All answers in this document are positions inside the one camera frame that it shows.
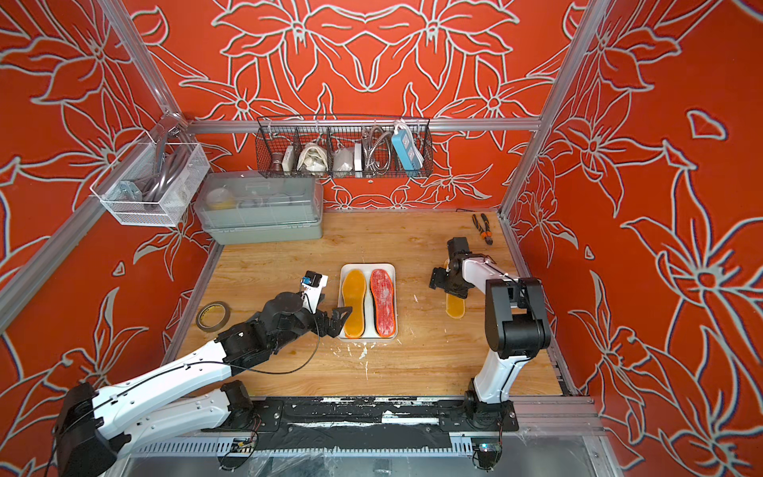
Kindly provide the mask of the yellow insole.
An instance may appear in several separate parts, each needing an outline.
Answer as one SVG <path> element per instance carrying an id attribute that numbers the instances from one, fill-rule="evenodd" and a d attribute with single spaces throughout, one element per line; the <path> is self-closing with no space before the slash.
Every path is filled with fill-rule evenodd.
<path id="1" fill-rule="evenodd" d="M 461 272 L 456 264 L 451 264 L 449 260 L 445 262 L 446 278 L 446 299 L 445 311 L 453 319 L 461 319 L 466 312 L 465 298 L 461 297 L 463 288 L 463 279 Z"/>
<path id="2" fill-rule="evenodd" d="M 345 323 L 345 334 L 350 339 L 358 339 L 365 333 L 365 296 L 367 282 L 361 270 L 351 270 L 342 285 L 342 297 L 346 307 L 352 312 Z"/>

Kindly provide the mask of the white plastic storage tray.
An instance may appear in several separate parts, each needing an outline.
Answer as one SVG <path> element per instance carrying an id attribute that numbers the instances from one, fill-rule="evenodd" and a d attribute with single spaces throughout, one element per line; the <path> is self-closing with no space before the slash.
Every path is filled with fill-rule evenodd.
<path id="1" fill-rule="evenodd" d="M 373 270 L 376 270 L 377 268 L 381 268 L 382 270 L 386 270 L 389 275 L 391 276 L 391 280 L 393 281 L 393 285 L 395 286 L 395 275 L 397 274 L 397 271 L 395 270 L 395 267 L 392 264 L 345 264 L 341 269 L 341 275 L 340 275 L 340 291 L 339 291 L 339 302 L 338 304 L 341 307 L 346 307 L 344 304 L 344 299 L 342 297 L 342 285 L 345 280 L 346 275 L 351 270 L 361 270 L 364 273 L 364 276 L 366 278 L 367 282 L 367 289 L 366 289 L 366 296 L 365 296 L 365 333 L 361 338 L 358 339 L 350 339 L 345 334 L 345 327 L 343 329 L 343 332 L 340 335 L 341 339 L 344 340 L 356 340 L 356 341 L 391 341 L 397 337 L 397 332 L 395 332 L 395 335 L 391 336 L 391 338 L 381 338 L 377 334 L 377 330 L 375 328 L 375 307 L 373 303 L 373 297 L 370 290 L 370 282 L 371 282 L 371 273 Z M 397 287 L 395 286 L 395 321 L 399 322 L 397 320 Z"/>

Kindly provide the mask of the red insole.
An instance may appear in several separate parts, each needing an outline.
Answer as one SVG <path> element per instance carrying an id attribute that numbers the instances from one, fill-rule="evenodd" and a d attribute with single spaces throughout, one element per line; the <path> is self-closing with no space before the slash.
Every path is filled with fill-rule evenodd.
<path id="1" fill-rule="evenodd" d="M 395 286 L 386 270 L 377 268 L 371 273 L 370 290 L 375 307 L 375 328 L 381 338 L 391 338 L 397 332 L 395 321 Z"/>

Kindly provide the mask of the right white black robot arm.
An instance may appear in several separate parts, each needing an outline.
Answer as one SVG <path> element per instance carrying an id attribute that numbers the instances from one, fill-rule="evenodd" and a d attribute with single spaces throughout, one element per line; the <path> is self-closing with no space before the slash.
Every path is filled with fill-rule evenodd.
<path id="1" fill-rule="evenodd" d="M 466 238 L 452 238 L 447 250 L 448 264 L 432 271 L 429 287 L 458 299 L 466 299 L 473 289 L 485 297 L 490 353 L 465 394 L 465 411 L 471 419 L 504 417 L 522 369 L 552 341 L 542 282 L 501 270 L 490 256 L 472 252 Z"/>

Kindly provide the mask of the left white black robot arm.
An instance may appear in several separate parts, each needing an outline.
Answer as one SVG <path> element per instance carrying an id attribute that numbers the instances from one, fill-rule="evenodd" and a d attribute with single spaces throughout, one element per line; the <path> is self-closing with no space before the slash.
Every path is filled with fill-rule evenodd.
<path id="1" fill-rule="evenodd" d="M 202 429 L 253 429 L 258 411 L 236 375 L 301 336 L 336 338 L 349 307 L 319 309 L 319 296 L 282 292 L 262 311 L 196 351 L 118 385 L 67 392 L 51 459 L 62 476 L 99 476 L 143 446 Z"/>

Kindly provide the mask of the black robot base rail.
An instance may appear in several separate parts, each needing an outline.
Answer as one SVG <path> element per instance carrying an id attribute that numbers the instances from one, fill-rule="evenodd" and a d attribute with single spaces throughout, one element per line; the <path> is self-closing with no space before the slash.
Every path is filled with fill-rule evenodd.
<path id="1" fill-rule="evenodd" d="M 519 430 L 514 404 L 466 397 L 261 397 L 203 437 L 253 437 L 258 450 L 449 449 L 453 437 Z"/>

